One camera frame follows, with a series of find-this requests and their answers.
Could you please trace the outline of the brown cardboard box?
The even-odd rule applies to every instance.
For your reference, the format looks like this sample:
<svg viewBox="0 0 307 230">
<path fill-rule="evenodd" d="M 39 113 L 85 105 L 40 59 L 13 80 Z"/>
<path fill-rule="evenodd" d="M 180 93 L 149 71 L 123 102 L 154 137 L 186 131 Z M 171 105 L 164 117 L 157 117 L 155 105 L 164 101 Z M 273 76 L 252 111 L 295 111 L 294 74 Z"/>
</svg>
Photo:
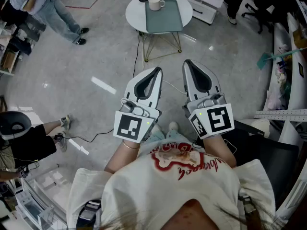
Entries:
<svg viewBox="0 0 307 230">
<path fill-rule="evenodd" d="M 307 36 L 304 35 L 301 25 L 293 31 L 293 39 L 297 48 L 307 48 Z"/>
</svg>

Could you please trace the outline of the cream printed t-shirt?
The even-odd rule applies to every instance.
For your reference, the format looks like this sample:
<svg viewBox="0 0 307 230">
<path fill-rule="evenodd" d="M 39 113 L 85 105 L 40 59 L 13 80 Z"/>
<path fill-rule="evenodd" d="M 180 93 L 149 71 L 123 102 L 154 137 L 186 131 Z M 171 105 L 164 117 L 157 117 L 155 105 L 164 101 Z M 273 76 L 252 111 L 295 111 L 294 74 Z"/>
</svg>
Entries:
<svg viewBox="0 0 307 230">
<path fill-rule="evenodd" d="M 68 227 L 76 228 L 86 203 L 97 201 L 97 227 L 160 230 L 196 200 L 220 230 L 243 230 L 242 196 L 251 198 L 261 222 L 271 227 L 274 193 L 259 160 L 232 168 L 189 142 L 164 139 L 145 144 L 139 157 L 117 172 L 78 169 L 66 217 Z"/>
</svg>

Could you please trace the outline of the light blue patterned trousers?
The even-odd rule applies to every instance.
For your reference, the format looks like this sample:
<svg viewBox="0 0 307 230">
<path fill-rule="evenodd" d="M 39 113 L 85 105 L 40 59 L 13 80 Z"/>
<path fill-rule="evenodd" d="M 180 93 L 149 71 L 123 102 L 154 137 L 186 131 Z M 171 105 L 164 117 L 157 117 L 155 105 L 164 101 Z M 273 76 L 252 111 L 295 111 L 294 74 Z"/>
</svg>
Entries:
<svg viewBox="0 0 307 230">
<path fill-rule="evenodd" d="M 184 151 L 191 150 L 192 143 L 176 130 L 170 130 L 166 135 L 158 130 L 142 143 L 141 149 L 154 150 L 157 147 L 163 150 L 178 149 Z"/>
</svg>

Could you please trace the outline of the person's left forearm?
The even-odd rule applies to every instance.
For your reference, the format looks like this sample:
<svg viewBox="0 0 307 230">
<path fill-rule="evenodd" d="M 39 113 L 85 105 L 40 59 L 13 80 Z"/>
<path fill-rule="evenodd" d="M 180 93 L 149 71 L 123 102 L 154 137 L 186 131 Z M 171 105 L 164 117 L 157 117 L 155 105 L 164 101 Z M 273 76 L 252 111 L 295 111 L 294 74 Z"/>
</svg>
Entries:
<svg viewBox="0 0 307 230">
<path fill-rule="evenodd" d="M 114 174 L 121 168 L 136 160 L 140 149 L 140 143 L 122 140 L 117 150 L 104 168 L 105 172 Z"/>
</svg>

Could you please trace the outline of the person's right forearm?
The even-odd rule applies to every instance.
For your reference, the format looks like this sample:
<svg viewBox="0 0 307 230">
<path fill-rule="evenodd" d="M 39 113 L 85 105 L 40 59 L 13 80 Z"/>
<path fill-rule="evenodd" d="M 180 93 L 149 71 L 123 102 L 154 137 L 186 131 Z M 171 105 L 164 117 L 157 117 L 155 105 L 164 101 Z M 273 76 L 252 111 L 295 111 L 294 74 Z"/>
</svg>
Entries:
<svg viewBox="0 0 307 230">
<path fill-rule="evenodd" d="M 208 137 L 202 141 L 204 143 L 204 149 L 206 153 L 209 153 L 215 157 L 219 157 L 231 168 L 236 167 L 236 159 L 221 135 Z"/>
</svg>

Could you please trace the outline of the round white side table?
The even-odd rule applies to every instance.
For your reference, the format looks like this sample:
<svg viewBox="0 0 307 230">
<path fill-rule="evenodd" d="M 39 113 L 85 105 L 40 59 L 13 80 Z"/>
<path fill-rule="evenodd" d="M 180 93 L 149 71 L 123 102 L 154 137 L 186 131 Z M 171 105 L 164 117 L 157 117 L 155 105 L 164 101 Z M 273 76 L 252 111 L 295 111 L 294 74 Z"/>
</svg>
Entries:
<svg viewBox="0 0 307 230">
<path fill-rule="evenodd" d="M 192 6 L 188 0 L 176 0 L 183 27 L 186 26 L 192 18 Z M 126 19 L 128 23 L 139 32 L 142 36 L 142 53 L 143 61 L 148 62 L 149 55 L 156 44 L 157 39 L 161 38 L 172 47 L 175 48 L 175 53 L 181 53 L 181 43 L 179 38 L 179 32 L 172 33 L 156 33 L 150 34 L 146 30 L 146 14 L 145 14 L 145 3 L 139 2 L 138 0 L 132 0 L 126 8 Z"/>
</svg>

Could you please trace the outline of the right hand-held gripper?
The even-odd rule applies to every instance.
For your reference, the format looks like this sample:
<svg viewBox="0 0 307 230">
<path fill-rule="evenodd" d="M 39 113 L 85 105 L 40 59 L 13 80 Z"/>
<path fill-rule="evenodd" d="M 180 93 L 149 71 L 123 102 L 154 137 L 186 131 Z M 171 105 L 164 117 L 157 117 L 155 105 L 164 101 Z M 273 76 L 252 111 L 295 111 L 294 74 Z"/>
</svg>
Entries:
<svg viewBox="0 0 307 230">
<path fill-rule="evenodd" d="M 190 101 L 183 106 L 183 110 L 198 137 L 206 139 L 233 130 L 232 107 L 220 92 L 216 75 L 190 59 L 184 61 L 182 73 L 184 89 Z"/>
</svg>

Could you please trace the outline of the white curved counter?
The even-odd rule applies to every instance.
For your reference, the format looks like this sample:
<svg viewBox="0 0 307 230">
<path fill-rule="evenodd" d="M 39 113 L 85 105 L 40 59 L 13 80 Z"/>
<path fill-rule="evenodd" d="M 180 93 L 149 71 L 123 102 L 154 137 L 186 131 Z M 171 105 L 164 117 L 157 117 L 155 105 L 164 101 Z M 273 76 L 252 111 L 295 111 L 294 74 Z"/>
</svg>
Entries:
<svg viewBox="0 0 307 230">
<path fill-rule="evenodd" d="M 287 15 L 287 22 L 289 26 L 288 31 L 280 23 L 274 26 L 274 54 L 280 54 L 279 47 L 285 44 L 289 47 L 289 50 L 296 49 L 293 32 L 298 29 L 298 23 L 291 14 Z M 264 111 L 278 109 L 276 106 L 273 106 L 269 97 L 280 90 L 280 84 L 276 75 L 277 63 L 279 61 L 281 61 L 280 58 L 275 59 L 272 64 L 271 79 L 263 108 Z M 285 109 L 289 110 L 307 109 L 307 61 L 301 52 L 293 53 L 291 91 L 289 102 L 285 105 Z"/>
</svg>

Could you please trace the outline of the white perforated rail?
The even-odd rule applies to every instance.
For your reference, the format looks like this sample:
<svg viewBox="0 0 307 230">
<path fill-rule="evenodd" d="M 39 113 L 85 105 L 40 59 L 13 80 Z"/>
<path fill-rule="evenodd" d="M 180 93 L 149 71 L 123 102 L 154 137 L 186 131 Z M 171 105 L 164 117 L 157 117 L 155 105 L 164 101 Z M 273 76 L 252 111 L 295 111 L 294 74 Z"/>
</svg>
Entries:
<svg viewBox="0 0 307 230">
<path fill-rule="evenodd" d="M 257 111 L 254 118 L 291 122 L 307 122 L 307 109 Z"/>
</svg>

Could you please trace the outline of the person's white left shoe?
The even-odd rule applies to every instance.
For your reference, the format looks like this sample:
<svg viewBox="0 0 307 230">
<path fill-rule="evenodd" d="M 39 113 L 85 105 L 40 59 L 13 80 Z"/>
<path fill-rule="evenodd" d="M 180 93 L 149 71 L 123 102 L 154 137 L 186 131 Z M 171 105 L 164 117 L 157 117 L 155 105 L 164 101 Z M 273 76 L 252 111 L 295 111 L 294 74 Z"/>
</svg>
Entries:
<svg viewBox="0 0 307 230">
<path fill-rule="evenodd" d="M 151 134 L 155 136 L 164 136 L 161 127 L 158 124 L 155 124 L 151 130 Z"/>
</svg>

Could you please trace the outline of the teal green plastic tray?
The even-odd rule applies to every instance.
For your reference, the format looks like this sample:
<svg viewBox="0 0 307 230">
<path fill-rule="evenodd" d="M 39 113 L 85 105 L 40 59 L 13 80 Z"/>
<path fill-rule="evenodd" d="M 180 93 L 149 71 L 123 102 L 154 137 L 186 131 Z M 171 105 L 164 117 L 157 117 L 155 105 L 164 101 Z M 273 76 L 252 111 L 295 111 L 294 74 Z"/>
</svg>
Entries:
<svg viewBox="0 0 307 230">
<path fill-rule="evenodd" d="M 164 6 L 153 11 L 149 2 L 145 3 L 146 30 L 150 34 L 179 32 L 183 29 L 183 23 L 176 0 L 165 0 Z"/>
</svg>

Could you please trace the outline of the black office chair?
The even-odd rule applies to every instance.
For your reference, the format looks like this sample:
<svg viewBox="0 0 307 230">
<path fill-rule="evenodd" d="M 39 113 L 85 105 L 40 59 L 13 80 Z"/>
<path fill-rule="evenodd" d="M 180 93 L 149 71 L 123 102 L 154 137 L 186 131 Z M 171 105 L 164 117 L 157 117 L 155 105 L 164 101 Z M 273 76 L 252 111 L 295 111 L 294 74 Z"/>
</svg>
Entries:
<svg viewBox="0 0 307 230">
<path fill-rule="evenodd" d="M 283 23 L 291 8 L 290 0 L 254 0 L 254 4 L 255 8 L 247 3 L 245 7 L 252 9 L 253 12 L 245 12 L 242 16 L 249 15 L 258 20 L 260 26 L 258 34 L 262 33 L 263 26 L 266 26 L 269 33 L 272 33 L 274 24 Z"/>
</svg>

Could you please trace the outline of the green flat mop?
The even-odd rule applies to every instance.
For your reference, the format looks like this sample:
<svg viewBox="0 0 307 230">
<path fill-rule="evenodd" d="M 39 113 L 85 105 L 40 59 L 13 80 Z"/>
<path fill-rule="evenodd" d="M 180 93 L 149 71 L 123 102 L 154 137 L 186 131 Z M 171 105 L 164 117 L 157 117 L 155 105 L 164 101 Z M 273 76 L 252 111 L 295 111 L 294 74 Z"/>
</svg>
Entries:
<svg viewBox="0 0 307 230">
<path fill-rule="evenodd" d="M 276 59 L 276 58 L 283 58 L 287 55 L 291 55 L 293 53 L 300 52 L 300 51 L 303 51 L 303 50 L 307 50 L 307 47 L 291 50 L 291 51 L 288 51 L 288 52 L 285 52 L 285 53 L 282 53 L 282 54 L 277 54 L 277 55 L 274 55 L 274 54 L 269 55 L 267 53 L 263 53 L 261 55 L 260 59 L 257 62 L 257 67 L 259 69 L 263 69 L 267 60 Z"/>
</svg>

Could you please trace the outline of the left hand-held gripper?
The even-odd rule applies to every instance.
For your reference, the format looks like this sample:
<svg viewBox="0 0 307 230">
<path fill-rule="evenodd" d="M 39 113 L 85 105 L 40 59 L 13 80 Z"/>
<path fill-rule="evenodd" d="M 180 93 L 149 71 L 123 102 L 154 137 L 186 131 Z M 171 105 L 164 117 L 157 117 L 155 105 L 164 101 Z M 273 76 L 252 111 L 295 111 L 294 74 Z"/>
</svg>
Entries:
<svg viewBox="0 0 307 230">
<path fill-rule="evenodd" d="M 156 107 L 162 80 L 162 69 L 156 67 L 128 82 L 121 108 L 115 112 L 113 136 L 136 143 L 145 140 L 161 115 Z"/>
</svg>

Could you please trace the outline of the white ceramic mug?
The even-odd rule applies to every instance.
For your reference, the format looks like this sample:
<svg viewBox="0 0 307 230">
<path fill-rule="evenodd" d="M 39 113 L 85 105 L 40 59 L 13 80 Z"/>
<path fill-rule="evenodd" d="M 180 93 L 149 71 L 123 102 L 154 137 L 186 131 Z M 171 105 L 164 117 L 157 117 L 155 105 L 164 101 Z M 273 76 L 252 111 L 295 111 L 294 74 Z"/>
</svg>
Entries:
<svg viewBox="0 0 307 230">
<path fill-rule="evenodd" d="M 162 7 L 165 6 L 165 1 L 164 0 L 148 0 L 148 3 L 149 3 L 149 8 L 152 11 L 158 11 Z"/>
</svg>

